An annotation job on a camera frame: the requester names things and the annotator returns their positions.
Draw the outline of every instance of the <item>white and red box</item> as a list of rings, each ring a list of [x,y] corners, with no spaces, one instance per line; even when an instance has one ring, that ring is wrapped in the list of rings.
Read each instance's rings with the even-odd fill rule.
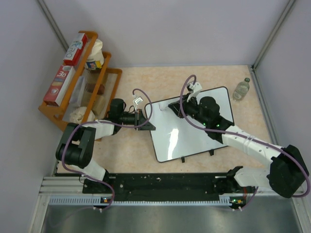
[[[64,56],[64,62],[68,66],[75,66],[79,62],[79,58],[82,54],[82,51],[84,49],[84,46],[87,43],[87,36],[85,33],[78,33],[71,45],[69,46],[65,56]]]
[[[46,102],[47,105],[60,106],[75,72],[73,66],[60,66],[52,84],[43,98],[43,101]]]

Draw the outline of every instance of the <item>wooden shelf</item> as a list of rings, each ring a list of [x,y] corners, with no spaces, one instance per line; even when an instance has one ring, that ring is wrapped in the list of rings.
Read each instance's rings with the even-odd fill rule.
[[[71,79],[71,82],[67,88],[67,91],[64,95],[62,103],[60,104],[60,106],[56,107],[56,106],[49,106],[43,101],[42,104],[39,106],[39,110],[48,119],[50,119],[55,125],[57,125],[57,127],[60,128],[62,131],[65,130],[65,128],[68,124],[68,122],[63,121],[63,117],[64,117],[64,114],[65,114],[67,108],[68,108],[69,100],[70,100],[71,95],[73,93],[74,87],[76,86],[76,83],[77,83],[79,77],[84,72],[84,64],[86,63],[86,60],[92,51],[92,48],[94,46],[96,39],[98,38],[98,35],[96,32],[88,32],[88,31],[79,31],[79,32],[85,33],[87,35],[87,37],[88,37],[87,47],[84,50],[84,55],[80,58],[79,64],[75,67],[76,72]],[[109,99],[109,103],[108,103],[108,107],[106,109],[106,112],[109,110],[110,102],[114,98],[116,91],[117,91],[117,88],[118,88],[118,85],[119,85],[119,82],[120,82],[122,70],[121,69],[115,69],[115,68],[108,68],[108,63],[109,63],[110,58],[111,58],[111,53],[103,51],[103,56],[104,56],[104,64],[103,64],[103,67],[102,67],[102,69],[98,75],[97,82],[96,82],[94,90],[92,92],[90,101],[86,107],[86,112],[85,112],[85,115],[82,119],[82,122],[86,122],[86,120],[87,120],[87,117],[88,117],[88,115],[89,115],[89,113],[93,107],[93,104],[95,102],[98,89],[99,89],[99,87],[103,81],[104,75],[109,74],[109,73],[117,74],[117,79],[115,81],[115,84],[114,84],[112,94],[111,94],[110,99]]]

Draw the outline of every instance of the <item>white wall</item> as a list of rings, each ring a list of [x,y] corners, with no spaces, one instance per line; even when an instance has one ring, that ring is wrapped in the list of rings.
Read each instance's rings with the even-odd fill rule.
[[[253,64],[288,0],[45,0],[68,43],[99,33],[112,66]]]
[[[34,0],[0,2],[0,232],[26,232],[61,132],[37,109],[64,55]]]
[[[298,0],[258,75],[282,145],[297,146],[311,172],[310,67],[311,1]]]

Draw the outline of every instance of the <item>clear bottle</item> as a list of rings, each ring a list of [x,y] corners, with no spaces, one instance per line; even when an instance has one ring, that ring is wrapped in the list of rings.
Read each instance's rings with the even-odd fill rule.
[[[243,82],[240,82],[233,92],[233,99],[235,101],[241,101],[249,90],[249,78],[245,78]]]

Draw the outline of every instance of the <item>grey floor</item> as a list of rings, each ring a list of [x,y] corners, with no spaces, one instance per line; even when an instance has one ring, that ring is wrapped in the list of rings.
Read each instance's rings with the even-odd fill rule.
[[[242,212],[208,206],[111,207],[102,214],[81,206],[49,206],[43,233],[299,233],[302,232],[292,200],[256,197]]]

